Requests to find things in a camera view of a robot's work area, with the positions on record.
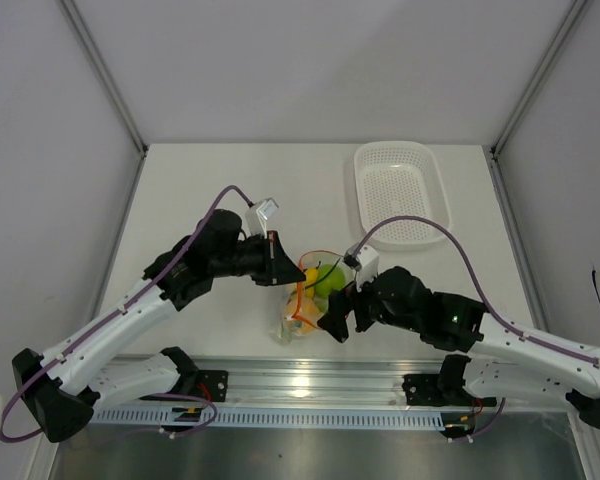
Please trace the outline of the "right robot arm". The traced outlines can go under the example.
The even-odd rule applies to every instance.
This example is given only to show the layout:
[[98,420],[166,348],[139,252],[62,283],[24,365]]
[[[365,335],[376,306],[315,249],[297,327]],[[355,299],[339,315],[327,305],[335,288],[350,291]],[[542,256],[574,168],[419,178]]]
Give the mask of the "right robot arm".
[[438,373],[405,375],[410,405],[547,402],[572,408],[582,422],[600,430],[600,347],[501,323],[484,303],[433,292],[402,267],[332,292],[318,325],[343,343],[349,337],[348,316],[354,316],[359,333],[376,324],[395,327],[445,352]]

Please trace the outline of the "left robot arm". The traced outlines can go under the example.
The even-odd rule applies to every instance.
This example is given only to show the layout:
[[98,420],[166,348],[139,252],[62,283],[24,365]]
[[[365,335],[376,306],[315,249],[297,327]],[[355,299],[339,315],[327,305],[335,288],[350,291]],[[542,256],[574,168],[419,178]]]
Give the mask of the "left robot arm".
[[196,230],[159,255],[114,306],[65,341],[12,360],[22,400],[50,442],[63,442],[102,410],[136,399],[209,398],[200,372],[179,347],[112,369],[109,362],[153,326],[208,293],[217,278],[248,276],[258,286],[295,284],[304,272],[287,256],[275,231],[240,236],[242,220],[216,209]]

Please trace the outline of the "green apple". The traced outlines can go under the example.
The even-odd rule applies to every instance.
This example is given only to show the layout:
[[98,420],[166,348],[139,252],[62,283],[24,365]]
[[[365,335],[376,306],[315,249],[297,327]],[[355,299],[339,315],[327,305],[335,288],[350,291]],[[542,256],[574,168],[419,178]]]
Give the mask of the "green apple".
[[324,264],[318,269],[319,277],[314,286],[317,297],[328,298],[333,291],[341,290],[346,285],[345,274],[339,266]]

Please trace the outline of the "yellow lemon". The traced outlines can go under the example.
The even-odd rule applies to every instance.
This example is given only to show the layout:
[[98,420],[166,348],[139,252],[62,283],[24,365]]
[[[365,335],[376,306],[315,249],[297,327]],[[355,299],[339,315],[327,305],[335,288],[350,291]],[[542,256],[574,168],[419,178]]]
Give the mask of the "yellow lemon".
[[304,289],[310,290],[314,287],[319,277],[319,269],[317,267],[309,268],[305,271],[306,281],[304,283]]

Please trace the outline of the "clear orange-zipper zip bag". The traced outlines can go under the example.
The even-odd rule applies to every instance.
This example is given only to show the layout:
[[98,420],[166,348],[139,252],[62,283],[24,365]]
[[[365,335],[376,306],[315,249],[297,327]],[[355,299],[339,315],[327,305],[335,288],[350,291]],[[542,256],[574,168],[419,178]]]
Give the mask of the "clear orange-zipper zip bag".
[[279,322],[272,329],[283,345],[319,332],[318,321],[327,312],[329,295],[354,279],[343,256],[329,250],[308,251],[299,257],[297,266],[305,280],[282,287]]

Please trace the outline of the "orange fruit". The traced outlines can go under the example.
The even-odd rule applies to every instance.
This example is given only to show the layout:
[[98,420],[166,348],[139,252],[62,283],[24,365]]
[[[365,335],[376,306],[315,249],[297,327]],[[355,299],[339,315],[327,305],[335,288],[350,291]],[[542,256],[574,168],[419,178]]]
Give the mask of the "orange fruit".
[[323,315],[313,299],[293,296],[283,309],[282,326],[293,336],[305,336],[319,330],[318,320]]

